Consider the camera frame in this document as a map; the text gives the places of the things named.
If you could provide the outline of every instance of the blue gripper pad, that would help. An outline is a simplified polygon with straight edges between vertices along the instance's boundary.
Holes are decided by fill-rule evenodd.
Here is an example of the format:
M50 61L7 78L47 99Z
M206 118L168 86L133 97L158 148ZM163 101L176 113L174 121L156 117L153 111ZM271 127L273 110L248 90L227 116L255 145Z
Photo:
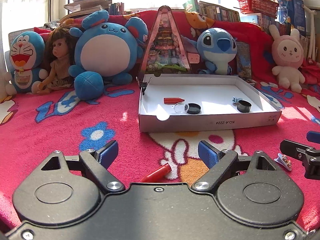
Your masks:
M198 144L198 155L199 158L204 162L204 164L211 169L215 164L218 163L218 155L212 149L210 149L207 145L207 142L200 141Z
M112 140L96 152L95 158L104 168L107 169L117 158L118 152L118 142L116 140Z
M314 131L309 131L307 133L307 140L309 142L319 143L320 144L320 133L319 132L314 132Z

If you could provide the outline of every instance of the red cap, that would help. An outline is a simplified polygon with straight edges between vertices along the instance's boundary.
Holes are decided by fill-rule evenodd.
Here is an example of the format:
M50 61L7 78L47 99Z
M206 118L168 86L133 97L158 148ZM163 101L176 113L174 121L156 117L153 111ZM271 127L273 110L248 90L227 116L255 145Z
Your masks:
M145 176L141 182L157 182L162 179L165 175L167 175L171 171L171 167L169 163L161 166L160 168L150 172L147 176Z
M184 99L182 99L182 98L164 98L163 102L168 105L175 105L177 103L184 102Z

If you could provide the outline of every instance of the doll's brown hair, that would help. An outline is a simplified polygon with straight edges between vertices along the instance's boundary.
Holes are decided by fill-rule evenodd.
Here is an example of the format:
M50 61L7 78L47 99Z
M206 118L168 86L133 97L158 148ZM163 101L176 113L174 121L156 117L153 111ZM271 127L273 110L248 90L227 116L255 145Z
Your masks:
M51 63L57 59L57 57L52 53L53 43L56 40L63 39L63 38L66 39L66 43L69 49L70 64L74 65L75 64L75 47L76 47L76 42L78 38L71 36L69 33L69 29L65 28L64 26L59 26L55 28L49 34L48 40L45 43L44 58L48 63Z

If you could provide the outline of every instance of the box label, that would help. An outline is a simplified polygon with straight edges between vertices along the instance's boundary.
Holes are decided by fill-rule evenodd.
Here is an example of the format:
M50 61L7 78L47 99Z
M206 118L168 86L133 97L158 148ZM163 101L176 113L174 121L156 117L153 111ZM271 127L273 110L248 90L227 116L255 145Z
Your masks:
M221 122L217 122L216 124L230 124L230 123L235 123L235 121L221 121Z
M276 115L269 115L267 122L273 122L276 119Z

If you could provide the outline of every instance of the triangular pyramid display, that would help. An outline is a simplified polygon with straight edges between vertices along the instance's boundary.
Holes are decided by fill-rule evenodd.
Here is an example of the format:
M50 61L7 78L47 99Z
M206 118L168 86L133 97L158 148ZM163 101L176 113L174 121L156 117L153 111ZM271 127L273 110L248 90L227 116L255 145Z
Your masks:
M145 74L159 76L161 73L190 72L188 55L171 8L161 6L148 37L138 75L139 80L143 80Z

